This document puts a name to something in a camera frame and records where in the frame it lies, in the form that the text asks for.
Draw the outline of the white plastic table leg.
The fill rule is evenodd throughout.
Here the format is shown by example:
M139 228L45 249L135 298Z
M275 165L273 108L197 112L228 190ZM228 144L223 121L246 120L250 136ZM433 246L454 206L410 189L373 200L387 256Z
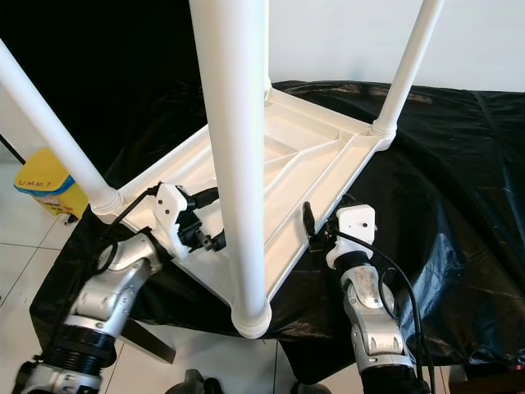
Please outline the white plastic table leg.
M97 215L116 213L124 203L123 195L109 186L94 168L4 43L0 46L0 85L15 108L22 110L45 144L56 154L57 160L85 191L91 210Z
M410 86L413 85L422 64L444 2L445 0L422 0L394 81L390 83L378 118L371 124L370 134L376 138L383 141L393 141L396 138L397 121L408 101Z
M266 333L272 310L265 283L266 0L189 0L213 164L220 191L242 337Z

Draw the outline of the dark left robot foot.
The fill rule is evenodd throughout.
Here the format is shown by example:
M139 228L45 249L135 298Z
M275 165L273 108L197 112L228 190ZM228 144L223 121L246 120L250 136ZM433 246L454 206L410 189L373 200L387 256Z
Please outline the dark left robot foot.
M164 394L224 394L215 378L205 378L198 370L187 370L184 382L174 384Z

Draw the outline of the yellow bin with blue band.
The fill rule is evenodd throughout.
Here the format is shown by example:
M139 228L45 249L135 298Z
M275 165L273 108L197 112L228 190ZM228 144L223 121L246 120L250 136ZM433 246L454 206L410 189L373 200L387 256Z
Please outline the yellow bin with blue band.
M49 148L42 148L24 163L12 186L37 200L52 215L66 214L80 220L89 207L85 192Z

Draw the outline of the dark robot foot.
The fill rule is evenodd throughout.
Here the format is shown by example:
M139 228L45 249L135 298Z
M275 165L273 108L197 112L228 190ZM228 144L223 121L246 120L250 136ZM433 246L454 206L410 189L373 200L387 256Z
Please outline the dark robot foot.
M293 383L288 394L331 394L322 384Z
M184 382L174 384L164 394L224 394L215 378L205 378L198 370L187 370Z

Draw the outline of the dark right robot foot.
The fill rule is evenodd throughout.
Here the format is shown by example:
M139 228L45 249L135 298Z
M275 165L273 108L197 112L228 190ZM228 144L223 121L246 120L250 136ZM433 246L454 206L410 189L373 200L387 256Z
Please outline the dark right robot foot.
M322 384L293 383L288 394L331 394Z

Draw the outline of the black plastic cover sheet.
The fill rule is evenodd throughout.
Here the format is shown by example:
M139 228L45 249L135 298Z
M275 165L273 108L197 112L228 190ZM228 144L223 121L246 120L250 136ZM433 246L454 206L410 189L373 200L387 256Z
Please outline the black plastic cover sheet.
M378 116L386 84L279 82L275 89L361 121ZM105 179L123 186L205 125L198 84L161 83L135 108L135 134ZM396 139L348 195L377 211L374 244L409 278L436 365L525 365L525 93L414 86ZM93 214L76 225L29 307L46 346L79 292L95 241ZM307 253L273 301L263 338L277 339L293 376L320 382L353 363L349 320L325 255ZM236 334L230 309L178 267L154 275L131 318Z

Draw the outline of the white plastic table top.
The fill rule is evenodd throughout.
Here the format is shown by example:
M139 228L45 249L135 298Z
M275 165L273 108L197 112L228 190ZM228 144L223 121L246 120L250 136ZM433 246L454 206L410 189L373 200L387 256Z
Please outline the white plastic table top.
M341 115L285 91L270 89L265 97L263 136L263 198L265 198L265 283L272 300L307 248L301 208L312 206L316 224L333 213L341 196L378 151L390 146L370 134L370 125ZM124 203L116 213L98 215L132 231L155 226L150 187L170 183L194 195L217 187L208 124L199 128L153 165L115 188ZM195 211L202 232L224 231L220 199ZM198 250L176 266L228 307L231 325L231 259L221 251Z

